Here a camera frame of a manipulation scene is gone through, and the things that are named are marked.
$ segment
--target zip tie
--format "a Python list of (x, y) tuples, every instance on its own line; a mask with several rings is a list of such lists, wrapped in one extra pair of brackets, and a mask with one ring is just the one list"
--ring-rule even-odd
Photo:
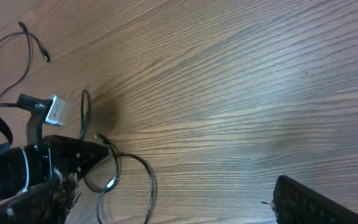
[(29, 170), (29, 162), (27, 160), (27, 155), (25, 154), (24, 148), (21, 147), (22, 149), (22, 153), (23, 153), (23, 157), (24, 157), (24, 162), (25, 162), (25, 186), (22, 190), (22, 192), (27, 192), (28, 188), (29, 188), (29, 181), (30, 181), (30, 170)]

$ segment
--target brown wooden tabletop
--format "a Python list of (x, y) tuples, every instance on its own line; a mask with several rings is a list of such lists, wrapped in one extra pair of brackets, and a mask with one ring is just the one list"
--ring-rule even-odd
[[(154, 170), (151, 223), (275, 223), (261, 201), (282, 174), (358, 213), (358, 1), (41, 0), (17, 20), (52, 61), (34, 49), (0, 102), (56, 93), (71, 101), (67, 125), (45, 134), (78, 137), (87, 89), (87, 139), (105, 134)], [(26, 60), (24, 36), (0, 47), (0, 92)], [(25, 145), (29, 114), (0, 115)], [(122, 166), (101, 217), (142, 223), (147, 173)], [(104, 185), (113, 167), (90, 179)], [(67, 223), (96, 223), (98, 195), (80, 191)]]

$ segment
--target wooden table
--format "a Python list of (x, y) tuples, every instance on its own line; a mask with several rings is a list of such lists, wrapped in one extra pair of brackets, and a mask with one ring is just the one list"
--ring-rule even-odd
[[(154, 170), (152, 223), (275, 223), (261, 201), (281, 174), (358, 213), (358, 1), (43, 0), (19, 19), (52, 62), (35, 49), (0, 102), (57, 93), (72, 109), (45, 134), (78, 137), (89, 90), (87, 139), (103, 133)], [(0, 38), (19, 30), (12, 22)], [(0, 92), (26, 54), (24, 36), (0, 47)], [(25, 144), (29, 115), (0, 115)], [(142, 223), (147, 174), (122, 163), (102, 218)], [(90, 179), (112, 172), (107, 161)], [(96, 223), (97, 195), (79, 190), (67, 223)]]

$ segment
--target black cable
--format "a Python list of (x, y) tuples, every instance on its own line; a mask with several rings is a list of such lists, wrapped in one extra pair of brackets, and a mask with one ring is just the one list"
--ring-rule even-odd
[[(84, 114), (84, 104), (85, 104), (85, 96), (87, 99), (87, 103), (88, 103), (88, 107), (86, 110), (86, 114)], [(85, 134), (86, 131), (88, 130), (88, 126), (89, 123), (91, 121), (91, 109), (92, 109), (92, 105), (91, 105), (91, 96), (89, 94), (88, 91), (83, 90), (82, 94), (81, 94), (81, 131), (80, 131), (80, 139), (84, 140), (85, 138)], [(119, 169), (119, 161), (118, 158), (119, 157), (131, 157), (133, 159), (136, 159), (137, 161), (139, 161), (146, 169), (149, 178), (150, 178), (150, 201), (149, 201), (149, 208), (147, 209), (147, 214), (146, 214), (146, 218), (144, 223), (148, 223), (150, 220), (150, 216), (152, 213), (152, 209), (153, 209), (153, 204), (154, 204), (154, 179), (153, 179), (153, 175), (151, 172), (151, 169), (149, 167), (149, 165), (147, 165), (146, 161), (144, 161), (142, 158), (140, 158), (139, 156), (133, 155), (133, 154), (129, 154), (129, 153), (122, 153), (122, 152), (118, 152), (117, 148), (115, 147), (115, 145), (113, 143), (111, 143), (111, 141), (109, 141), (106, 137), (102, 136), (102, 135), (96, 135), (96, 138), (98, 138), (99, 140), (102, 140), (102, 143), (104, 145), (106, 145), (113, 156), (114, 162), (116, 163), (116, 172), (114, 174), (114, 177), (106, 184), (104, 189), (101, 188), (97, 188), (95, 186), (92, 186), (86, 179), (86, 177), (84, 177), (84, 183), (86, 184), (86, 186), (95, 193), (99, 193), (99, 197), (98, 200), (96, 201), (96, 217), (98, 219), (99, 224), (103, 224), (100, 216), (99, 216), (99, 206), (100, 206), (100, 201), (103, 197), (103, 195), (105, 193), (108, 193), (110, 191), (112, 191), (119, 180), (119, 174), (120, 174), (120, 169)]]
[(30, 70), (30, 65), (31, 65), (31, 57), (32, 57), (32, 47), (31, 47), (31, 43), (30, 43), (30, 36), (33, 37), (35, 39), (35, 41), (37, 42), (37, 45), (41, 51), (41, 54), (43, 56), (43, 58), (47, 61), (47, 63), (50, 62), (50, 58), (49, 58), (49, 54), (48, 52), (42, 47), (42, 45), (40, 44), (40, 41), (39, 39), (34, 35), (34, 34), (31, 34), (30, 32), (28, 32), (26, 26), (22, 23), (22, 22), (19, 22), (19, 25), (20, 27), (23, 29), (23, 32), (15, 32), (13, 34), (9, 34), (9, 35), (6, 35), (4, 36), (3, 38), (0, 39), (0, 43), (4, 40), (6, 40), (7, 38), (9, 37), (12, 37), (12, 36), (15, 36), (15, 35), (22, 35), (22, 34), (25, 34), (26, 38), (27, 38), (27, 44), (28, 44), (28, 47), (29, 47), (29, 60), (27, 61), (27, 66), (25, 68), (25, 71), (23, 73), (23, 75), (20, 77), (20, 79), (18, 81), (16, 81), (14, 84), (10, 85), (9, 87), (7, 87), (4, 91), (2, 91), (2, 93), (0, 94), (0, 98), (2, 96), (5, 95), (5, 93), (7, 93), (10, 89), (12, 89), (13, 87), (15, 87), (17, 84), (19, 84), (24, 78), (25, 76), (28, 74), (29, 70)]
[(5, 107), (17, 107), (17, 105), (15, 103), (0, 103), (0, 108)]

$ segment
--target wood grain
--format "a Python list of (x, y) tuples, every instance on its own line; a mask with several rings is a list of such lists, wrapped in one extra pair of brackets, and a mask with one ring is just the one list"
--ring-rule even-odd
[[(260, 202), (281, 174), (358, 213), (358, 1), (51, 0), (21, 20), (52, 62), (35, 51), (1, 101), (62, 95), (68, 124), (45, 132), (77, 137), (88, 89), (88, 139), (101, 132), (155, 172), (152, 223), (275, 223)], [(24, 38), (0, 48), (0, 92), (25, 54)], [(28, 115), (0, 115), (25, 144)], [(136, 161), (123, 166), (102, 218), (142, 223), (148, 178)], [(92, 180), (103, 185), (112, 168)], [(97, 195), (80, 190), (67, 223), (96, 223)]]

